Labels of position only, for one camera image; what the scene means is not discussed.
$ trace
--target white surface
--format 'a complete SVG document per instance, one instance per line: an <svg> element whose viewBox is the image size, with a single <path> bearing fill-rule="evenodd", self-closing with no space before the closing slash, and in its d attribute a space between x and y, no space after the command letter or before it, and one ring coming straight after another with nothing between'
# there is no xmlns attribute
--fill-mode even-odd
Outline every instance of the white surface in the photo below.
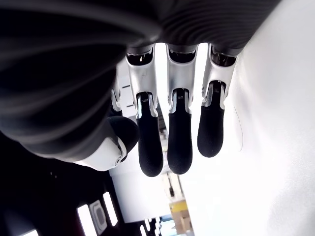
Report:
<svg viewBox="0 0 315 236"><path fill-rule="evenodd" d="M147 177L140 169L138 145L109 173L126 223L170 214L161 176Z"/></svg>
<svg viewBox="0 0 315 236"><path fill-rule="evenodd" d="M181 180L196 236L315 234L314 12L313 0L284 0L239 56L229 97L240 152L224 139L218 156L199 154L195 85L193 162Z"/></svg>
<svg viewBox="0 0 315 236"><path fill-rule="evenodd" d="M79 207L77 211L85 236L96 236L96 231L88 205Z"/></svg>
<svg viewBox="0 0 315 236"><path fill-rule="evenodd" d="M117 216L114 210L114 206L112 203L112 200L110 198L109 192L104 193L103 195L104 201L105 201L105 205L106 205L106 209L109 215L109 219L110 222L112 223L112 226L115 226L118 222L117 220Z"/></svg>

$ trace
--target ceiling light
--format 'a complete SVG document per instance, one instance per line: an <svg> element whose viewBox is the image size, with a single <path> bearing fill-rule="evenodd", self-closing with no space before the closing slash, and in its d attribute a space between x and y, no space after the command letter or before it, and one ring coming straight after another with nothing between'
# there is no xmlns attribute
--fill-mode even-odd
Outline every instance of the ceiling light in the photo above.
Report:
<svg viewBox="0 0 315 236"><path fill-rule="evenodd" d="M38 233L36 230L32 230L26 234L21 235L21 236L38 236Z"/></svg>
<svg viewBox="0 0 315 236"><path fill-rule="evenodd" d="M149 231L151 230L151 227L150 227L150 224L149 224L149 220L148 220L148 219L145 219L145 220L144 220L144 223L146 224L147 231L149 232Z"/></svg>
<svg viewBox="0 0 315 236"><path fill-rule="evenodd" d="M117 216L116 216L114 206L113 206L112 200L110 198L109 192L104 193L103 198L105 201L105 205L107 208L107 212L108 212L110 221L112 222L112 226L115 226L117 224L118 220L117 220Z"/></svg>
<svg viewBox="0 0 315 236"><path fill-rule="evenodd" d="M85 236L96 236L96 231L88 205L83 205L77 208L77 211Z"/></svg>
<svg viewBox="0 0 315 236"><path fill-rule="evenodd" d="M147 236L146 231L144 230L143 225L140 226L140 232L142 236Z"/></svg>

